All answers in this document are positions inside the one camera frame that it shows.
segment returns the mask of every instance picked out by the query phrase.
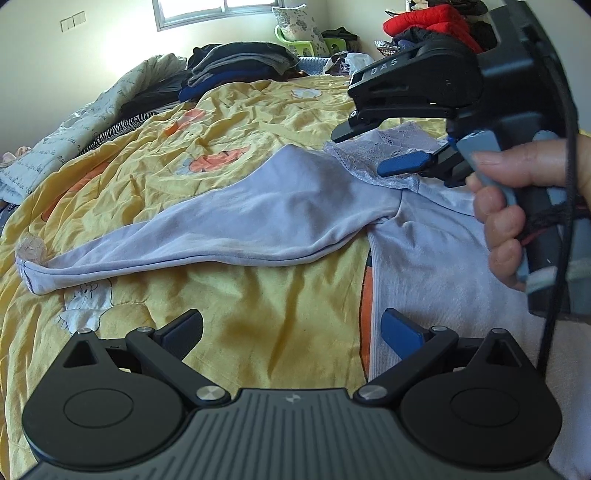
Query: white blanket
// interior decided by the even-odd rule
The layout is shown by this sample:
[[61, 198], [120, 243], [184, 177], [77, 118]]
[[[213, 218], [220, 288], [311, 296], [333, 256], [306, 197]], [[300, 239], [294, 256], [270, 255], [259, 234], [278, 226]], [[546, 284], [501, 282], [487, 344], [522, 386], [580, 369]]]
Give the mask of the white blanket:
[[59, 170], [113, 125], [122, 105], [154, 83], [186, 68], [187, 59], [169, 53], [143, 61], [109, 90], [71, 114], [33, 149], [0, 170], [0, 200], [20, 205], [51, 173]]

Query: wall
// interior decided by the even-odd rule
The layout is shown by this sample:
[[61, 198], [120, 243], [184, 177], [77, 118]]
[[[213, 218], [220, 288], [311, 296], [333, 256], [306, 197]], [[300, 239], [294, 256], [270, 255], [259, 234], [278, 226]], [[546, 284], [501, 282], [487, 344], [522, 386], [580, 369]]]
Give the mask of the wall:
[[[484, 0], [489, 8], [504, 5], [503, 0]], [[564, 64], [574, 99], [579, 109], [580, 125], [591, 132], [591, 17], [573, 0], [528, 0], [547, 31]], [[382, 24], [388, 19], [385, 8], [404, 11], [404, 0], [328, 0], [332, 26], [343, 25], [362, 39], [365, 52], [381, 57], [374, 40], [388, 40]]]
[[330, 24], [334, 27], [344, 26], [347, 30], [359, 35], [363, 51], [373, 58], [382, 57], [375, 46], [374, 40], [391, 40], [382, 26], [390, 18], [384, 10], [387, 8], [404, 12], [404, 0], [328, 0]]
[[[327, 28], [326, 0], [307, 3]], [[87, 22], [62, 33], [60, 20], [81, 10]], [[261, 14], [158, 32], [151, 0], [11, 0], [0, 9], [0, 154], [33, 146], [152, 55], [188, 57], [208, 43], [273, 41], [275, 25], [272, 14]]]

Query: red jacket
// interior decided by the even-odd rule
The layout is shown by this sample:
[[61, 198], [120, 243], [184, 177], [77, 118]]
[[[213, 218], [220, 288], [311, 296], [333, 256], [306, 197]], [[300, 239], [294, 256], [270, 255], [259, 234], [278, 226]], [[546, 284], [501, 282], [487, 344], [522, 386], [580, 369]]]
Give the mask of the red jacket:
[[391, 37], [395, 37], [410, 27], [421, 27], [451, 35], [464, 42], [475, 53], [483, 52], [470, 35], [470, 27], [466, 20], [451, 5], [443, 4], [397, 15], [384, 24], [384, 31]]

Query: window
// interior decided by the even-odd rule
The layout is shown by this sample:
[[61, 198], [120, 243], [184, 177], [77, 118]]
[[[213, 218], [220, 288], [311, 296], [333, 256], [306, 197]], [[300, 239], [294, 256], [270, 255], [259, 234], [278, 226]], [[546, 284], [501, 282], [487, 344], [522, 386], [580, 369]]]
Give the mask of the window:
[[158, 30], [214, 18], [271, 12], [283, 0], [152, 0]]

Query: striped fabric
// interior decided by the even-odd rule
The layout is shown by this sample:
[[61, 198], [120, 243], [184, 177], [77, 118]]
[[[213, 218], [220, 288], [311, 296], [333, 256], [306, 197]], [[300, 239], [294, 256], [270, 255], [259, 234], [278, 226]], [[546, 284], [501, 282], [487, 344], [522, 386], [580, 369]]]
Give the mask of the striped fabric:
[[99, 148], [103, 143], [110, 142], [121, 135], [125, 135], [134, 131], [136, 128], [141, 127], [148, 118], [153, 117], [157, 113], [158, 112], [140, 113], [139, 115], [128, 118], [127, 120], [117, 122], [115, 125], [109, 127], [107, 130], [98, 135], [90, 145], [80, 152], [80, 155], [84, 155], [91, 150]]

